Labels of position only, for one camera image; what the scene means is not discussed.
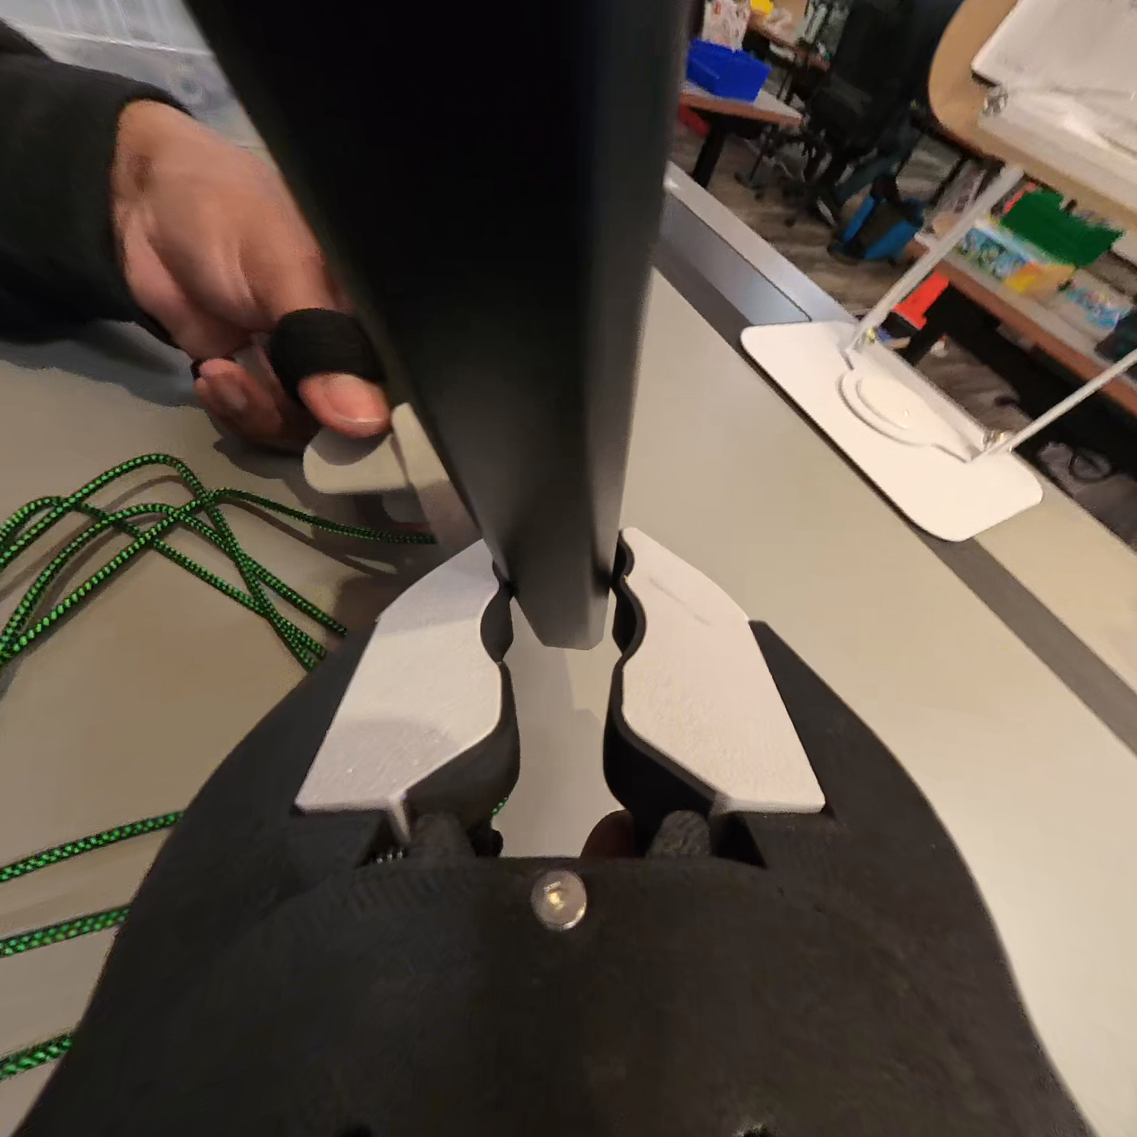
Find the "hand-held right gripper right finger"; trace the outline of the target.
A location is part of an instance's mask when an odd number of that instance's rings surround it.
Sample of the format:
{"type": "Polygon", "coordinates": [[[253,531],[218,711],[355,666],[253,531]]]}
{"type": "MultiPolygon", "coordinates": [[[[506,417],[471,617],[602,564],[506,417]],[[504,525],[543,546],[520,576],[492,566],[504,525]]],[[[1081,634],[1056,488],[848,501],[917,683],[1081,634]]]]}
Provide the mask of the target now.
{"type": "Polygon", "coordinates": [[[747,611],[639,529],[619,540],[606,779],[635,816],[821,814],[827,797],[747,611]]]}

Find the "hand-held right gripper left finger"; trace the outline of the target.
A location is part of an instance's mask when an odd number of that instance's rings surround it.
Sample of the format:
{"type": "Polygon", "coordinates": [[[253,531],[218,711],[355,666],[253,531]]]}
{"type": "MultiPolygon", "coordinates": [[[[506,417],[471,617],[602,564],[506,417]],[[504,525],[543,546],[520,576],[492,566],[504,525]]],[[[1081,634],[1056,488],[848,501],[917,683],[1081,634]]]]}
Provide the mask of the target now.
{"type": "Polygon", "coordinates": [[[514,638],[486,542],[424,576],[379,617],[296,809],[381,812],[400,840],[424,816],[490,824],[520,779],[514,638]]]}

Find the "black USB hub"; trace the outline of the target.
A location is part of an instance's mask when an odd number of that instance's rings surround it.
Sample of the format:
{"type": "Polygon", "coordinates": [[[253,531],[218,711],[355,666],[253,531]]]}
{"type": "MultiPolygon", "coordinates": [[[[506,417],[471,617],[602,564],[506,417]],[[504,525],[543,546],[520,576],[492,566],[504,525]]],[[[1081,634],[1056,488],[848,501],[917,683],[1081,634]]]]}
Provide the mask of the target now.
{"type": "Polygon", "coordinates": [[[606,630],[688,2],[189,2],[547,646],[606,630]]]}

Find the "person's left forearm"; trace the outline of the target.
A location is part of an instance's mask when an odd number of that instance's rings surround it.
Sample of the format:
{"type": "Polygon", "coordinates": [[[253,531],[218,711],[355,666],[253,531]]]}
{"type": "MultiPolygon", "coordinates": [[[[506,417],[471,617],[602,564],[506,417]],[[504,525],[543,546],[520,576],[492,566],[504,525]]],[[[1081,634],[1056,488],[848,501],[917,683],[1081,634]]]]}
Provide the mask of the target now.
{"type": "Polygon", "coordinates": [[[122,112],[161,88],[66,65],[3,24],[3,337],[124,321],[173,347],[136,304],[112,212],[122,112]]]}

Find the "grey desk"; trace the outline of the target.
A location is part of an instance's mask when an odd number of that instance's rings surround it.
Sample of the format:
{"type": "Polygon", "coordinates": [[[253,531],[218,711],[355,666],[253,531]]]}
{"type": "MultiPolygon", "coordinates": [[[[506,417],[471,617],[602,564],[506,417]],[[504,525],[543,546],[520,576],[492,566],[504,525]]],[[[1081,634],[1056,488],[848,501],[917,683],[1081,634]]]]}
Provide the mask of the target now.
{"type": "MultiPolygon", "coordinates": [[[[1067,685],[885,507],[723,331],[653,278],[623,523],[766,621],[921,785],[981,887],[1052,1061],[1101,1135],[1136,1135],[1136,689],[1067,685]]],[[[136,329],[3,345],[3,519],[150,452],[208,488],[318,501],[191,405],[136,329]]],[[[353,628],[435,566],[236,511],[242,544],[353,628]]],[[[602,734],[617,648],[510,668],[523,771],[506,852],[576,854],[615,809],[602,734]]],[[[3,677],[3,865],[187,807],[304,677],[267,623],[148,552],[3,677]]]]}

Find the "wood edged desk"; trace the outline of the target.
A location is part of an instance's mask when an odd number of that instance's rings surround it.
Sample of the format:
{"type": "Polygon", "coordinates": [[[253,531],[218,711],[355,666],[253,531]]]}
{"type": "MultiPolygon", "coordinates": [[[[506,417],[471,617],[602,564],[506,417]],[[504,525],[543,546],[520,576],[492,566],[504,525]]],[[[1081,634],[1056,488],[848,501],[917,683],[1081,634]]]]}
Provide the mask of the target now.
{"type": "Polygon", "coordinates": [[[772,126],[792,131],[805,124],[801,110],[795,110],[766,90],[747,102],[715,96],[686,81],[680,92],[680,106],[698,114],[707,124],[707,135],[703,137],[703,147],[692,173],[692,180],[705,190],[711,186],[729,137],[739,131],[741,124],[772,126]]]}

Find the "person's left hand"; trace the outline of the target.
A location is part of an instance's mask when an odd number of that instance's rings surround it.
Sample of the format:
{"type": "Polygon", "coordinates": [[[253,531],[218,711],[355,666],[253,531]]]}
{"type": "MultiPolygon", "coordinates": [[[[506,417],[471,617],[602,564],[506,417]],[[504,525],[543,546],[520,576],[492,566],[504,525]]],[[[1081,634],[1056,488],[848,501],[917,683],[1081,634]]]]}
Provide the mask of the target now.
{"type": "Polygon", "coordinates": [[[199,366],[195,394],[226,433],[300,452],[322,431],[373,439],[386,394],[355,374],[314,374],[298,400],[265,343],[281,317],[349,311],[287,182],[257,155],[161,102],[120,114],[111,176],[128,288],[199,366]]]}

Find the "white metal stand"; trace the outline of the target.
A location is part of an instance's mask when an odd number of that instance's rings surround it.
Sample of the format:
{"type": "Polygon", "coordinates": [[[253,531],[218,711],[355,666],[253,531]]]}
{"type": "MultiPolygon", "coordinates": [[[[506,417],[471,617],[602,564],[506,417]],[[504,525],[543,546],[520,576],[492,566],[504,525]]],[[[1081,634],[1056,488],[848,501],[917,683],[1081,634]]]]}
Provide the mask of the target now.
{"type": "Polygon", "coordinates": [[[747,355],[909,521],[946,542],[966,542],[1042,503],[1042,484],[1015,450],[1136,364],[1130,351],[1083,390],[1017,435],[966,427],[880,329],[960,245],[1024,169],[1007,165],[960,221],[919,259],[858,325],[756,325],[747,355]]]}

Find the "blue plastic bin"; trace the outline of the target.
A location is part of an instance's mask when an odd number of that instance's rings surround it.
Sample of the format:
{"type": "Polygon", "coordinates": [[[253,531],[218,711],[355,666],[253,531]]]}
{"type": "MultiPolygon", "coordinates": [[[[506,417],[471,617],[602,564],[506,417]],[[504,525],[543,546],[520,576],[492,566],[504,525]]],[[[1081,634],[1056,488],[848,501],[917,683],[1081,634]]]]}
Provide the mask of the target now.
{"type": "Polygon", "coordinates": [[[707,39],[690,43],[686,79],[719,100],[754,104],[770,75],[772,65],[745,49],[707,39]]]}

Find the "black office chair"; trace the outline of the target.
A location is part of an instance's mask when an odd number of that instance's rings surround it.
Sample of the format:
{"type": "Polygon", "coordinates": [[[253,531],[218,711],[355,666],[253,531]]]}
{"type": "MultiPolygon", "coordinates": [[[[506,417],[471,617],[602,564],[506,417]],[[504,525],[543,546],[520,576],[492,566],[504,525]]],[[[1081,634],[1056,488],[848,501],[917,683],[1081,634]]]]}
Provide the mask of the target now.
{"type": "Polygon", "coordinates": [[[817,145],[803,174],[792,229],[823,216],[846,173],[870,155],[911,104],[919,2],[852,2],[827,79],[807,104],[805,141],[817,145]]]}

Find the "round wooden table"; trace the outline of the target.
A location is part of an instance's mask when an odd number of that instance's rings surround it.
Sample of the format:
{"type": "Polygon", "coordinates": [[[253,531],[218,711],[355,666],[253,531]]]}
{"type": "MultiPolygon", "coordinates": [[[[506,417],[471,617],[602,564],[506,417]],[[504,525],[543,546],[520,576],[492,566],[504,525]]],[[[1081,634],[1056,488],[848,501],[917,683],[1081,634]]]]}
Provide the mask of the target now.
{"type": "Polygon", "coordinates": [[[1136,2],[964,2],[930,98],[970,147],[1136,233],[1136,2]]]}

